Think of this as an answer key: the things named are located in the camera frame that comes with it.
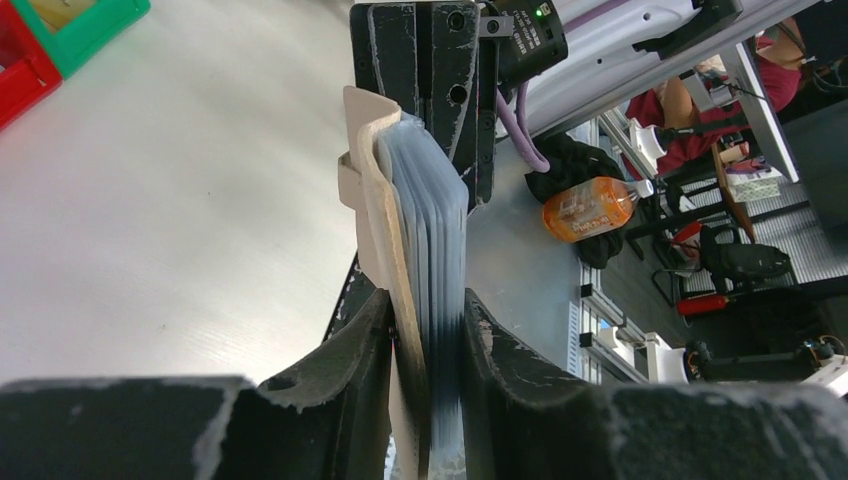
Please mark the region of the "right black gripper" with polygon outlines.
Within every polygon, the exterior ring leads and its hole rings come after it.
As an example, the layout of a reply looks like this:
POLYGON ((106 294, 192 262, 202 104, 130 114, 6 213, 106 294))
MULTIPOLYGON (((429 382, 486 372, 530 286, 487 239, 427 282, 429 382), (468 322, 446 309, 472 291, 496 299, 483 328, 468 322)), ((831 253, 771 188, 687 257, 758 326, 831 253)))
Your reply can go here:
MULTIPOLYGON (((529 82, 568 57, 553 1, 482 1, 497 49, 495 114, 531 171, 548 160, 527 125, 529 82)), ((357 3, 349 12, 355 84, 420 118, 474 205, 478 173, 478 27, 471 1, 357 3)))

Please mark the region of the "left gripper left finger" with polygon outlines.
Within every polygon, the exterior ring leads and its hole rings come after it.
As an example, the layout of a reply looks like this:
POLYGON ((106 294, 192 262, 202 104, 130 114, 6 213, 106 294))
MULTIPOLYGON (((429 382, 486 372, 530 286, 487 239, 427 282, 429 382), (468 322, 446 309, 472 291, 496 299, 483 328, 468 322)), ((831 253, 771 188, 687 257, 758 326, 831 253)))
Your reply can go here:
POLYGON ((385 291, 296 364, 241 377, 28 380, 1 389, 5 479, 379 479, 385 291))

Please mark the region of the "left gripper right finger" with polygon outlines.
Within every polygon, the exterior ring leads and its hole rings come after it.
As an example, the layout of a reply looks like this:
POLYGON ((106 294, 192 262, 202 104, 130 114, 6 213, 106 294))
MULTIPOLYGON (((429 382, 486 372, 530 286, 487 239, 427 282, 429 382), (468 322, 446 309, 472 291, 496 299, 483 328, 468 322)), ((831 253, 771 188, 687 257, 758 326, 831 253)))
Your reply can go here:
POLYGON ((792 384, 594 385, 465 294, 471 479, 843 479, 847 405, 792 384))

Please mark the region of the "beige card holder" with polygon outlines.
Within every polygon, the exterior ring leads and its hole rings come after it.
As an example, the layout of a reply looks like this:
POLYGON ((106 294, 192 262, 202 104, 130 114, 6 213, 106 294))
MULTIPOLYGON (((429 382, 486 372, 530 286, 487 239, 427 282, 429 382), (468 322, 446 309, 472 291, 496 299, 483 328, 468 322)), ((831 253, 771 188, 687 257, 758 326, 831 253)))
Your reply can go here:
POLYGON ((393 479, 466 475, 460 400, 468 192, 424 122, 384 96, 343 91, 341 202, 360 271, 390 297, 393 479))

